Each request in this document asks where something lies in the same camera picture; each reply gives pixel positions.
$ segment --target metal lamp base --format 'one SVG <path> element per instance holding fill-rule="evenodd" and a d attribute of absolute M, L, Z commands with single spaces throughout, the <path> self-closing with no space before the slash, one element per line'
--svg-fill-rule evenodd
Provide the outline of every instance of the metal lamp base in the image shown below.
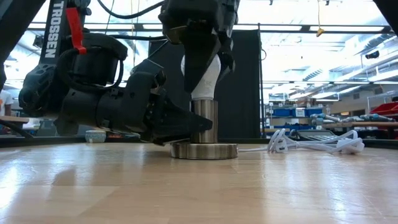
<path fill-rule="evenodd" d="M 173 143 L 170 152 L 177 159 L 234 159 L 238 156 L 238 145 Z"/>

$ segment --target black cable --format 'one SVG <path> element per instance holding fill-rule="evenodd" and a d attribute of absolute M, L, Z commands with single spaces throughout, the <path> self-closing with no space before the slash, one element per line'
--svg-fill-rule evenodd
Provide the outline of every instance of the black cable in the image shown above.
<path fill-rule="evenodd" d="M 111 11 L 113 10 L 114 0 L 112 0 Z M 105 34 L 108 32 L 109 22 L 111 22 L 111 15 L 108 16 L 108 22 L 106 23 Z"/>
<path fill-rule="evenodd" d="M 33 135 L 27 133 L 26 131 L 22 130 L 20 127 L 16 126 L 15 124 L 12 124 L 8 121 L 0 119 L 0 124 L 3 126 L 6 126 L 8 128 L 11 128 L 11 130 L 15 131 L 16 133 L 20 134 L 22 137 L 25 138 L 33 138 Z"/>
<path fill-rule="evenodd" d="M 262 58 L 261 60 L 265 60 L 267 58 L 267 52 L 264 49 L 261 49 L 261 51 L 264 52 L 264 54 L 265 54 L 264 58 Z"/>
<path fill-rule="evenodd" d="M 102 50 L 105 50 L 105 49 L 100 48 L 100 47 L 88 47 L 87 53 L 96 53 L 96 52 L 100 52 Z M 98 91 L 104 91 L 104 90 L 116 88 L 122 82 L 122 77 L 123 77 L 123 73 L 124 73 L 124 65 L 123 65 L 122 60 L 120 60 L 118 79 L 116 80 L 116 83 L 111 86 L 107 86 L 107 87 L 89 86 L 89 85 L 82 85 L 82 84 L 79 84 L 79 83 L 73 81 L 68 74 L 69 68 L 68 68 L 67 62 L 71 62 L 73 60 L 73 57 L 78 54 L 79 54 L 79 51 L 77 49 L 69 49 L 69 50 L 64 51 L 64 53 L 62 53 L 60 58 L 58 59 L 57 73 L 58 73 L 59 77 L 61 78 L 61 80 L 65 84 L 67 84 L 70 88 L 77 90 L 77 91 L 82 91 L 82 92 L 98 92 Z"/>
<path fill-rule="evenodd" d="M 112 15 L 113 17 L 116 17 L 116 18 L 118 18 L 118 19 L 133 19 L 133 18 L 137 18 L 137 17 L 139 17 L 139 16 L 144 15 L 145 13 L 151 12 L 152 10 L 154 10 L 154 9 L 156 9 L 156 8 L 158 8 L 158 7 L 160 7 L 160 6 L 162 6 L 162 5 L 163 5 L 163 2 L 164 2 L 164 1 L 158 2 L 157 4 L 154 4 L 153 6 L 150 6 L 150 7 L 146 8 L 146 9 L 142 10 L 141 12 L 137 12 L 137 13 L 134 13 L 134 14 L 131 14 L 131 15 L 119 15 L 119 14 L 116 14 L 116 13 L 112 12 L 111 10 L 109 10 L 109 9 L 102 3 L 101 0 L 98 0 L 98 3 L 100 4 L 100 6 L 101 6 L 107 13 L 109 13 L 110 15 Z"/>
<path fill-rule="evenodd" d="M 139 37 L 139 36 L 130 36 L 130 35 L 109 35 L 111 37 L 114 37 L 116 39 L 124 39 L 124 40 L 148 40 L 148 41 L 153 41 L 153 40 L 165 40 L 167 39 L 165 36 L 159 36 L 159 37 Z"/>

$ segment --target silver cylinder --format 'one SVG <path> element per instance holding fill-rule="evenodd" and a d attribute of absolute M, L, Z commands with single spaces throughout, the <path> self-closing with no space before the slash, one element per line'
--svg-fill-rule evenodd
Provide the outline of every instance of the silver cylinder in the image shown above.
<path fill-rule="evenodd" d="M 192 135 L 192 143 L 217 143 L 218 142 L 218 109 L 217 101 L 195 100 L 192 102 L 193 112 L 213 122 L 210 130 Z"/>
<path fill-rule="evenodd" d="M 170 152 L 177 159 L 234 159 L 238 156 L 238 145 L 174 143 Z"/>

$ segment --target black curtain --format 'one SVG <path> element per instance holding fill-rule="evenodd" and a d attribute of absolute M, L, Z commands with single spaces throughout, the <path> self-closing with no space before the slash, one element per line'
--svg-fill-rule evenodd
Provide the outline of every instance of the black curtain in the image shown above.
<path fill-rule="evenodd" d="M 215 100 L 218 101 L 218 137 L 247 139 L 260 136 L 259 55 L 260 38 L 257 30 L 237 30 L 232 34 L 235 72 L 217 83 Z M 163 42 L 151 42 L 149 53 Z M 164 88 L 170 99 L 189 110 L 190 95 L 183 90 L 181 59 L 182 45 L 168 44 L 151 57 L 164 67 L 167 81 Z"/>

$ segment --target blue bin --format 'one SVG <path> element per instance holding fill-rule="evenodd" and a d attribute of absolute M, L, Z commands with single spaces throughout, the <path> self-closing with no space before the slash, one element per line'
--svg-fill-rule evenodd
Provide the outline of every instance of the blue bin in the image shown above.
<path fill-rule="evenodd" d="M 297 115 L 296 115 L 296 110 L 292 110 L 292 116 L 293 116 L 293 117 L 297 117 Z"/>
<path fill-rule="evenodd" d="M 291 116 L 289 109 L 276 109 L 274 110 L 273 116 Z"/>
<path fill-rule="evenodd" d="M 321 114 L 322 113 L 322 109 L 306 109 L 305 110 L 305 115 L 307 117 L 313 115 L 313 114 Z"/>
<path fill-rule="evenodd" d="M 289 128 L 290 131 L 292 131 L 292 130 L 300 130 L 300 126 L 295 126 L 295 125 L 288 125 L 288 126 L 286 126 L 286 128 Z"/>
<path fill-rule="evenodd" d="M 314 126 L 300 126 L 300 130 L 311 130 L 314 129 Z"/>

